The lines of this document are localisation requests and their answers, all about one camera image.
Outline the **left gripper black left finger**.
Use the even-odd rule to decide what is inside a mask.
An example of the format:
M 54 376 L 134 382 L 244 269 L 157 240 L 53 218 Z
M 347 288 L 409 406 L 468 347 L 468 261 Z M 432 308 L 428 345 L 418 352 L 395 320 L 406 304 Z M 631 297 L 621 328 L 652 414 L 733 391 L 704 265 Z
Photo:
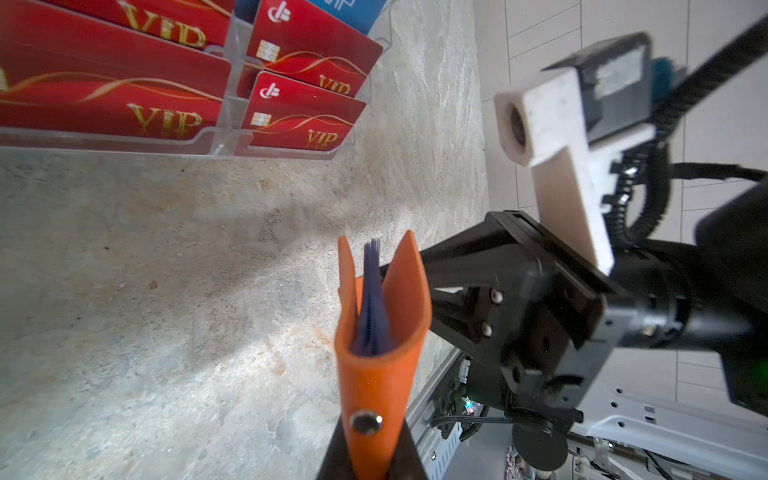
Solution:
M 354 470 L 341 419 L 336 424 L 316 479 L 354 480 Z

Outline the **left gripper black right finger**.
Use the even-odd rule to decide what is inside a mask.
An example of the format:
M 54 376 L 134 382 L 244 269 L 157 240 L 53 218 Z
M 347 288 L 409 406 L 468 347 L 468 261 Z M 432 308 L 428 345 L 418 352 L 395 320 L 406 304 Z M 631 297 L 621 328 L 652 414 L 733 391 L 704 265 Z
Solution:
M 406 421 L 397 441 L 392 458 L 392 480 L 427 480 L 418 450 Z

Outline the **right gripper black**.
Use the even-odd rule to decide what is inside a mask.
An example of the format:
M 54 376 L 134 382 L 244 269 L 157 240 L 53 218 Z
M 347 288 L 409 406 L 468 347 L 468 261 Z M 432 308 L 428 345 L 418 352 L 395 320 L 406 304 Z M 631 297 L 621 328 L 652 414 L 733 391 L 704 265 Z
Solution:
M 432 331 L 469 362 L 464 394 L 500 411 L 539 471 L 568 455 L 579 403 L 636 316 L 627 291 L 529 215 L 491 212 L 422 250 Z

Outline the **orange card holder wallet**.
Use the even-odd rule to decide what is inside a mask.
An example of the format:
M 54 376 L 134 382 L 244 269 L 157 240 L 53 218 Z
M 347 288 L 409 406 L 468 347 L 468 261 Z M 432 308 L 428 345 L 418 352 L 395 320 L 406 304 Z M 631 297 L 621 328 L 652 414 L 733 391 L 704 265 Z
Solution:
M 432 321 L 425 268 L 413 231 L 404 234 L 384 270 L 377 242 L 369 243 L 361 276 L 346 237 L 339 238 L 337 250 L 341 311 L 333 346 L 339 419 L 354 479 L 392 479 L 392 458 Z

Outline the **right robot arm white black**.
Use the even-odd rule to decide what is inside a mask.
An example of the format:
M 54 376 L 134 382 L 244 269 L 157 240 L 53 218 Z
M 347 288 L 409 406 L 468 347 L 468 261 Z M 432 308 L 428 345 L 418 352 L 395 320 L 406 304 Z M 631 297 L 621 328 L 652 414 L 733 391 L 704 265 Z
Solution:
M 603 273 L 518 211 L 418 251 L 432 330 L 470 359 L 524 460 L 554 470 L 618 348 L 714 351 L 730 399 L 767 411 L 767 178 L 705 217 L 693 244 L 649 240 Z

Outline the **red VIP card bottom right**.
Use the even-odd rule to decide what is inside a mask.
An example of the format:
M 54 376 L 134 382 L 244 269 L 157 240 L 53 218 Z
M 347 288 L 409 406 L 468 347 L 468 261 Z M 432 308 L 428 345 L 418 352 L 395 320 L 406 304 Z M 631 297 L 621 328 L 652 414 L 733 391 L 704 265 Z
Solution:
M 256 76 L 242 128 L 254 147 L 329 152 L 366 108 L 348 96 L 269 72 Z

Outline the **red vip card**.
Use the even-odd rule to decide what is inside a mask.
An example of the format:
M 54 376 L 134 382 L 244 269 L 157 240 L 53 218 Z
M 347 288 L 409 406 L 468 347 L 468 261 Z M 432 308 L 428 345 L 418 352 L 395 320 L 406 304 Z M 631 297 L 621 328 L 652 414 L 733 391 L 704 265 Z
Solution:
M 278 74 L 355 97 L 384 48 L 308 1 L 262 1 L 245 52 L 239 92 L 255 75 Z
M 254 147 L 329 152 L 366 108 L 348 96 L 269 72 L 256 76 L 242 128 Z
M 225 45 L 235 0 L 52 0 L 50 4 L 182 46 Z
M 216 125 L 225 59 L 50 4 L 1 4 L 1 124 L 189 140 Z

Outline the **clear acrylic card display stand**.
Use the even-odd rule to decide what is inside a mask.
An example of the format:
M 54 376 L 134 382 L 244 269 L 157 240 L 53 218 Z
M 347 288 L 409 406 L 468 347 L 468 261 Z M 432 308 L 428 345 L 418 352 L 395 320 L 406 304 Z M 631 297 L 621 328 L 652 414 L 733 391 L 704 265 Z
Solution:
M 329 160 L 387 1 L 5 1 L 5 148 Z

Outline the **red VIP card bottom left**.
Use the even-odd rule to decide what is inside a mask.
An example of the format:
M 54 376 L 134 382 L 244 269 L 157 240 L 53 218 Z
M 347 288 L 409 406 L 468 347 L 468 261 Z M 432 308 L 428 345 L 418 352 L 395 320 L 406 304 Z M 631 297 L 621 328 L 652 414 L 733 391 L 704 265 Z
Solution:
M 1 124 L 189 140 L 216 125 L 225 59 L 50 4 L 1 4 Z

